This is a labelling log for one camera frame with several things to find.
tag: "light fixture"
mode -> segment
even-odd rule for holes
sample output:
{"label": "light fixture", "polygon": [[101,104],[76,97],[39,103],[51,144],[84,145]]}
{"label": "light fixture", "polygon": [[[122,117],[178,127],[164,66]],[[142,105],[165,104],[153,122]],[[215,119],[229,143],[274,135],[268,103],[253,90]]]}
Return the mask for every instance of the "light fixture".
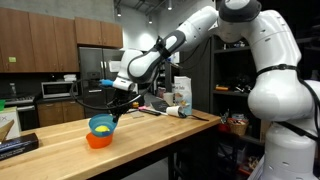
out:
{"label": "light fixture", "polygon": [[152,16],[149,15],[149,24],[152,24]]}
{"label": "light fixture", "polygon": [[120,6],[117,7],[117,15],[120,17],[121,16],[121,8]]}
{"label": "light fixture", "polygon": [[167,0],[167,7],[168,7],[168,10],[172,10],[172,0]]}

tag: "blue bowl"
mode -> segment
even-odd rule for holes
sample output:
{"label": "blue bowl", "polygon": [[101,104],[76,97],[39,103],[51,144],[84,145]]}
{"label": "blue bowl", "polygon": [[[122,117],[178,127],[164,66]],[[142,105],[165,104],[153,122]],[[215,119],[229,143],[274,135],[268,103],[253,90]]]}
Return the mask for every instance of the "blue bowl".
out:
{"label": "blue bowl", "polygon": [[[113,122],[113,117],[109,114],[98,114],[93,116],[89,121],[89,127],[93,135],[98,137],[106,137],[113,133],[117,123]],[[107,127],[107,131],[97,131],[99,127]]]}

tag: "box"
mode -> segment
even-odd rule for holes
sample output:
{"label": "box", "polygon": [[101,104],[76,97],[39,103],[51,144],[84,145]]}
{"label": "box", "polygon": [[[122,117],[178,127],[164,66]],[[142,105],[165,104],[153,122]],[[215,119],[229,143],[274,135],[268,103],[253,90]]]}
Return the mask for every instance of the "box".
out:
{"label": "box", "polygon": [[271,126],[271,121],[261,120],[260,123],[260,142],[264,143],[266,141],[266,134]]}
{"label": "box", "polygon": [[23,154],[39,147],[35,133],[3,141],[0,144],[0,161]]}
{"label": "box", "polygon": [[0,111],[0,142],[20,136],[21,128],[17,107]]}

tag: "yellow food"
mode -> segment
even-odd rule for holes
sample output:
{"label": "yellow food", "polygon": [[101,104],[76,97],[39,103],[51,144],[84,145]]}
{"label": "yellow food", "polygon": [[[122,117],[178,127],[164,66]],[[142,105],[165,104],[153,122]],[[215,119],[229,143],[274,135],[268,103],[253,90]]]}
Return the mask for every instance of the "yellow food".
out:
{"label": "yellow food", "polygon": [[97,132],[106,132],[106,131],[110,131],[110,129],[107,126],[104,125],[100,125],[98,127],[96,127],[95,129]]}

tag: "bowl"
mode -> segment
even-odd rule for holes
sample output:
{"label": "bowl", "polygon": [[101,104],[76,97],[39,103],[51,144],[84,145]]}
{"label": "bowl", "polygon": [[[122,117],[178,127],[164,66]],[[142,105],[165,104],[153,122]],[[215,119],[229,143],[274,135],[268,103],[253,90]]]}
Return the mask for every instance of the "bowl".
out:
{"label": "bowl", "polygon": [[105,137],[97,137],[92,133],[87,134],[86,139],[92,149],[99,149],[108,146],[112,142],[113,134]]}
{"label": "bowl", "polygon": [[97,137],[106,137],[113,133],[117,123],[113,122],[113,117],[109,114],[98,114],[89,121],[91,133]]}

